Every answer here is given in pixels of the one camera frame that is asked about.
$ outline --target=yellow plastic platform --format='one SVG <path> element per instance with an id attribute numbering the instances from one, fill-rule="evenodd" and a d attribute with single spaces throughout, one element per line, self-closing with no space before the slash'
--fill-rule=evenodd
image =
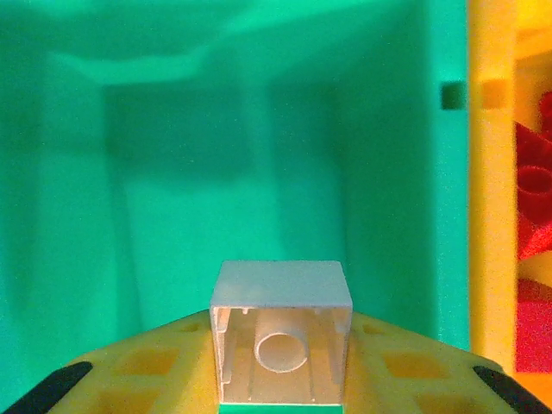
<path id="1" fill-rule="evenodd" d="M 218 411 L 208 311 L 84 354 L 92 370 L 51 414 L 211 414 Z M 355 313 L 348 350 L 347 414 L 515 411 L 474 373 L 500 366 Z"/>
<path id="2" fill-rule="evenodd" d="M 517 378 L 514 122 L 540 130 L 538 100 L 552 90 L 552 2 L 471 0 L 469 30 L 472 350 Z M 552 392 L 527 384 L 552 405 Z"/>

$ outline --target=black rubber edge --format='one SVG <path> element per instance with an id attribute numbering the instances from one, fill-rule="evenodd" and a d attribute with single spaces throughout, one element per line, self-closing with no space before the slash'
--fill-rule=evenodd
<path id="1" fill-rule="evenodd" d="M 552 414 L 552 410 L 512 377 L 482 366 L 474 367 L 474 371 L 518 414 Z"/>
<path id="2" fill-rule="evenodd" d="M 3 414 L 46 414 L 90 370 L 92 370 L 92 364 L 82 361 L 54 371 Z"/>

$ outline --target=green plastic box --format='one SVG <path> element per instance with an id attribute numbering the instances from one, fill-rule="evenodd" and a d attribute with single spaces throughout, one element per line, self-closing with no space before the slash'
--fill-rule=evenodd
<path id="1" fill-rule="evenodd" d="M 356 311 L 468 348 L 465 14 L 4 2 L 0 408 L 223 260 L 340 260 Z"/>

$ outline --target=white plastic block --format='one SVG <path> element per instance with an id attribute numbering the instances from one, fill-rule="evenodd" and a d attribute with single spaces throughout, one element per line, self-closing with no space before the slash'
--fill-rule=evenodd
<path id="1" fill-rule="evenodd" d="M 340 405 L 352 311 L 337 261 L 225 261 L 210 303 L 221 404 Z"/>

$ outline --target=white cylinder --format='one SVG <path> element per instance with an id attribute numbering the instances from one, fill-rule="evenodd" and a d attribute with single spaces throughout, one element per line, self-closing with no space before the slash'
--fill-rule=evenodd
<path id="1" fill-rule="evenodd" d="M 255 324 L 254 355 L 264 368 L 274 373 L 289 373 L 300 368 L 308 355 L 302 312 L 260 309 Z"/>

